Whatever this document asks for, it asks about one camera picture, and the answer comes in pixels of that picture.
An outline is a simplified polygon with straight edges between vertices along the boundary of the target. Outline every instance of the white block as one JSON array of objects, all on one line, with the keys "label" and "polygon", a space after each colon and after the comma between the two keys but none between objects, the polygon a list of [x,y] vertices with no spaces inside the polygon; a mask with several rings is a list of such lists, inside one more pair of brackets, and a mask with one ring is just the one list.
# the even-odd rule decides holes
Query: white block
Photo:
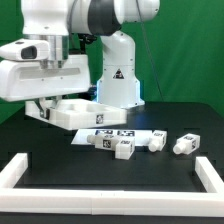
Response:
[{"label": "white block", "polygon": [[155,130],[149,136],[149,145],[148,148],[151,152],[162,151],[163,147],[166,144],[167,132]]},{"label": "white block", "polygon": [[173,147],[175,154],[186,154],[189,155],[200,147],[200,136],[194,134],[187,134],[177,139],[176,145]]},{"label": "white block", "polygon": [[50,111],[49,120],[40,117],[34,101],[26,102],[26,115],[67,130],[125,124],[127,121],[126,110],[88,100],[60,100],[55,109],[51,100],[45,102]]},{"label": "white block", "polygon": [[116,159],[130,159],[131,155],[135,151],[135,139],[128,137],[122,138],[116,145],[115,158]]},{"label": "white block", "polygon": [[206,157],[197,157],[195,171],[209,193],[224,193],[224,183]]},{"label": "white block", "polygon": [[0,188],[13,188],[28,167],[26,153],[18,153],[0,173]]}]

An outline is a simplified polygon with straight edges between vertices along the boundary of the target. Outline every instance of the printed label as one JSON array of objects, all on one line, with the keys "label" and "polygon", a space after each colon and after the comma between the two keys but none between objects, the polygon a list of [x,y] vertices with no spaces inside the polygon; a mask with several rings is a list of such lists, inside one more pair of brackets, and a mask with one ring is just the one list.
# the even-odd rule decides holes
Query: printed label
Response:
[{"label": "printed label", "polygon": [[96,130],[95,132],[95,135],[98,135],[98,134],[113,134],[113,130]]},{"label": "printed label", "polygon": [[105,135],[105,138],[113,138],[114,135]]},{"label": "printed label", "polygon": [[103,140],[103,147],[106,149],[111,148],[111,140]]},{"label": "printed label", "polygon": [[162,136],[163,136],[163,134],[161,134],[161,133],[154,133],[154,136],[157,136],[157,137],[162,137]]},{"label": "printed label", "polygon": [[114,79],[124,79],[124,76],[123,76],[123,74],[122,74],[120,69],[117,70],[117,72],[116,72],[116,74],[115,74],[115,76],[113,78]]},{"label": "printed label", "polygon": [[121,144],[125,144],[125,145],[128,145],[128,144],[130,144],[130,141],[121,141]]},{"label": "printed label", "polygon": [[118,131],[117,135],[119,136],[126,136],[126,137],[134,137],[135,132],[134,131]]},{"label": "printed label", "polygon": [[192,150],[196,148],[196,140],[192,142]]},{"label": "printed label", "polygon": [[96,115],[96,124],[103,124],[103,114]]},{"label": "printed label", "polygon": [[190,137],[190,136],[186,136],[186,137],[184,137],[184,139],[187,139],[187,140],[191,141],[191,140],[193,140],[194,138],[193,138],[193,137]]}]

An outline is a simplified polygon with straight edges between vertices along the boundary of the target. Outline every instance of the warning label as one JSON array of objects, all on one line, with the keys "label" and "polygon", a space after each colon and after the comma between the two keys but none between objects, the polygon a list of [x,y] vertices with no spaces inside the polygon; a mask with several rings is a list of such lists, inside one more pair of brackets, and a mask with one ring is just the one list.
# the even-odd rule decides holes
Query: warning label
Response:
[{"label": "warning label", "polygon": [[122,74],[120,69],[117,70],[117,72],[116,72],[116,74],[114,76],[114,79],[124,79],[124,76],[123,76],[123,74]]}]

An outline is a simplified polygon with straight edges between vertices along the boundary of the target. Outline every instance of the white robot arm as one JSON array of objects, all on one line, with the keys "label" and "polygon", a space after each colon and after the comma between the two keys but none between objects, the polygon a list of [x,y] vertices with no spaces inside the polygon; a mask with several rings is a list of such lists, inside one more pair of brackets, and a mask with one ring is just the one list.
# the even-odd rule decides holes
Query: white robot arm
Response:
[{"label": "white robot arm", "polygon": [[[114,39],[124,22],[140,21],[139,12],[141,19],[152,19],[159,10],[159,0],[21,0],[21,9],[24,38],[0,48],[0,57],[5,59],[0,63],[0,98],[39,98],[40,116],[46,118],[45,97],[86,92],[90,87],[88,58],[85,54],[69,55],[69,34]],[[56,104],[57,100],[48,107],[56,108]]]}]

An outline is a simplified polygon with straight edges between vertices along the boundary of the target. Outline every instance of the black table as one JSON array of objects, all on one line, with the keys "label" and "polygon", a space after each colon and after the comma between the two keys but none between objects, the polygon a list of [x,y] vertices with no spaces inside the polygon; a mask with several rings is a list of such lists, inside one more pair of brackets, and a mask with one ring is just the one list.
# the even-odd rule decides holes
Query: black table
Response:
[{"label": "black table", "polygon": [[[224,176],[224,119],[199,103],[147,103],[130,112],[126,125],[114,129],[166,130],[162,152],[136,147],[128,161],[94,146],[71,145],[76,131],[66,131],[29,118],[21,109],[0,125],[0,169],[18,152],[29,153],[29,168],[17,188],[102,189],[204,192],[194,172],[195,157],[206,156]],[[176,139],[201,136],[200,149],[175,155]],[[0,213],[0,223],[223,223],[223,218],[140,217]]]}]

